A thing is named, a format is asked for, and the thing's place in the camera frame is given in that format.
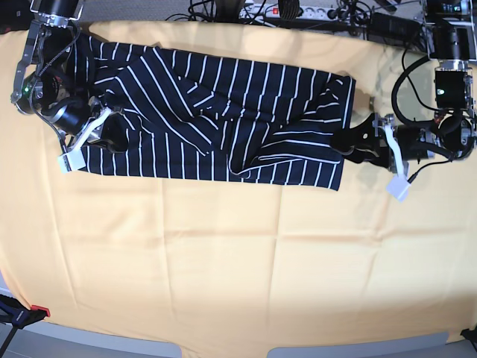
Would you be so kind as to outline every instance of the striped garment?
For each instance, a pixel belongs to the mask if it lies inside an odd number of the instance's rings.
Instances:
[[[355,81],[327,72],[81,35],[67,74],[77,95],[121,105],[123,154],[86,146],[101,175],[310,185],[338,190]]]

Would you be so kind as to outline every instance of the yellow tablecloth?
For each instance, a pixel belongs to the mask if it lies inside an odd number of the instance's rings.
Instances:
[[[114,22],[110,41],[348,73],[353,121],[391,111],[401,51],[343,37],[198,23]],[[263,358],[475,324],[477,154],[424,171],[399,204],[391,174],[347,163],[340,191],[62,175],[54,134],[10,104],[26,33],[0,37],[0,270],[57,324]],[[432,64],[415,78],[432,98]],[[399,100],[421,114],[408,85]]]

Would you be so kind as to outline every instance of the folded cloth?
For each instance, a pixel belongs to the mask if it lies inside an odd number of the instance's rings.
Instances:
[[[83,148],[88,172],[339,188],[344,160],[329,139],[349,127],[350,77],[85,34],[67,73],[124,108],[128,151]]]

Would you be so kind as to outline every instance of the red object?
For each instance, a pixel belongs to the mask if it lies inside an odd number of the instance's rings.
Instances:
[[[32,311],[45,311],[45,312],[46,312],[46,316],[47,316],[47,317],[51,317],[51,315],[50,315],[50,310],[49,310],[48,308],[40,307],[40,306],[32,306],[32,307],[31,307],[31,310],[32,310]]]

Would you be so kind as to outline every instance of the gray floor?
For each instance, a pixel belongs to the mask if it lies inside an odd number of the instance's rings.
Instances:
[[[267,0],[273,4],[277,0]],[[374,0],[363,0],[370,6],[379,7]],[[312,6],[336,6],[336,0],[301,0],[301,4]],[[85,22],[110,20],[164,20],[174,13],[187,13],[189,0],[86,0],[82,20]],[[413,18],[420,13],[420,4],[403,4],[396,16]]]

